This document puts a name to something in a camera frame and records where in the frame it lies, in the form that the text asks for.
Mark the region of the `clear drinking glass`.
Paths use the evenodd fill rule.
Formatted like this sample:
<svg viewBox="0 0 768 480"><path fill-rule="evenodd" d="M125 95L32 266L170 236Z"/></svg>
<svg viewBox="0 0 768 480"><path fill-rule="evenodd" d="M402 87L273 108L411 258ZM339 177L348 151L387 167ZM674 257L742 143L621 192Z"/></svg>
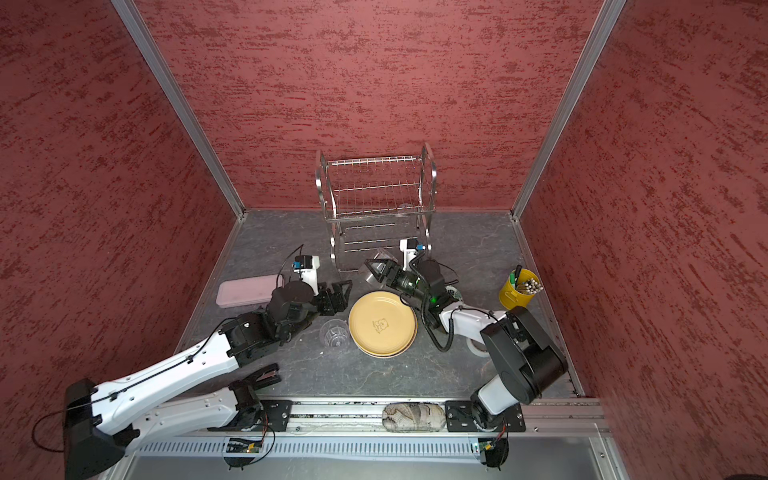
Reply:
<svg viewBox="0 0 768 480"><path fill-rule="evenodd" d="M381 282L375 278L374 272L368 264L371 263L374 270L380 272L384 268L384 263L387 260L397 261L386 248L378 247L375 251L365 252L363 265L359 268L358 273L367 285L371 287L378 287L381 285Z"/></svg>
<svg viewBox="0 0 768 480"><path fill-rule="evenodd" d="M350 341L348 325L342 319L329 319L320 329L320 340L331 349L346 347Z"/></svg>

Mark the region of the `yellow bear plate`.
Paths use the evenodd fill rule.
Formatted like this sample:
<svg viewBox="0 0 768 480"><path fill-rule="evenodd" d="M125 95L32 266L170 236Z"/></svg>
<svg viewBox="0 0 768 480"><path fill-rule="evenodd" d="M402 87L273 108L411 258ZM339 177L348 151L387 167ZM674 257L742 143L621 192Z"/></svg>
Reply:
<svg viewBox="0 0 768 480"><path fill-rule="evenodd" d="M373 291L352 306L348 329L356 346L374 358L392 358L414 342L418 323L413 309L392 292Z"/></svg>

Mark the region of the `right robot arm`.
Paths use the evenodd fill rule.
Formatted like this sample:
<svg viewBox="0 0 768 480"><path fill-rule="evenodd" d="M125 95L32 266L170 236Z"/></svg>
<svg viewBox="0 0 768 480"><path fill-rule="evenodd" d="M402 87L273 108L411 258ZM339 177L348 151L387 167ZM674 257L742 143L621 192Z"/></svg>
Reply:
<svg viewBox="0 0 768 480"><path fill-rule="evenodd" d="M466 304L440 263L416 257L403 267L381 258L366 260L365 267L415 310L439 350L450 349L459 336L485 348L496 375L471 397L478 422L532 403L568 372L566 356L526 308L491 311Z"/></svg>

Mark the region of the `chrome two-tier dish rack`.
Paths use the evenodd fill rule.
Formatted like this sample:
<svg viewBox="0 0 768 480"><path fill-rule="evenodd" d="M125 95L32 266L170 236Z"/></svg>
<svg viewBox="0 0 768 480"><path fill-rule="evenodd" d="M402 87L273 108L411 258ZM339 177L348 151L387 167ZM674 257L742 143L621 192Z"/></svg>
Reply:
<svg viewBox="0 0 768 480"><path fill-rule="evenodd" d="M337 271L353 273L379 250L402 259L403 239L431 251L437 184L427 143L401 156L328 160L318 151L315 185Z"/></svg>

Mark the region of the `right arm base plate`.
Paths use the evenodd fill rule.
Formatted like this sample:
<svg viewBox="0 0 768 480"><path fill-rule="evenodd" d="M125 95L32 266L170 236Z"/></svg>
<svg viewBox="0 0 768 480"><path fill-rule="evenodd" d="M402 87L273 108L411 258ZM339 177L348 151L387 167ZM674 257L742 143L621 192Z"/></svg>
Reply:
<svg viewBox="0 0 768 480"><path fill-rule="evenodd" d="M446 428L452 433L522 433L525 419L519 404L491 414L479 402L451 400L445 403Z"/></svg>

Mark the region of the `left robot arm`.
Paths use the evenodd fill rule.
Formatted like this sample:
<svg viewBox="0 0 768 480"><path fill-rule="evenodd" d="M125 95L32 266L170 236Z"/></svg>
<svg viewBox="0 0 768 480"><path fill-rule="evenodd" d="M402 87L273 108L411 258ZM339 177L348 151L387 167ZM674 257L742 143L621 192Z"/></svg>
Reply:
<svg viewBox="0 0 768 480"><path fill-rule="evenodd" d="M224 319L192 347L125 377L82 379L65 391L63 455L68 479L89 479L154 440L200 429L248 430L263 425L257 390L279 382L267 365L213 393L183 393L246 367L297 338L319 316L343 312L351 281L312 287L291 281L268 304Z"/></svg>

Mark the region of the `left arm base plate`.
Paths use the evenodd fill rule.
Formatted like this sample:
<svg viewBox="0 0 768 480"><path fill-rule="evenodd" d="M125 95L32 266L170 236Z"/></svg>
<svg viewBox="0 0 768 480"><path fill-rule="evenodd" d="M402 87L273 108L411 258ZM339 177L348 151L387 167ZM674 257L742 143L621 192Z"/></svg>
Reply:
<svg viewBox="0 0 768 480"><path fill-rule="evenodd" d="M221 432L285 432L294 402L284 399L267 399L238 410L228 423L210 427L209 431Z"/></svg>

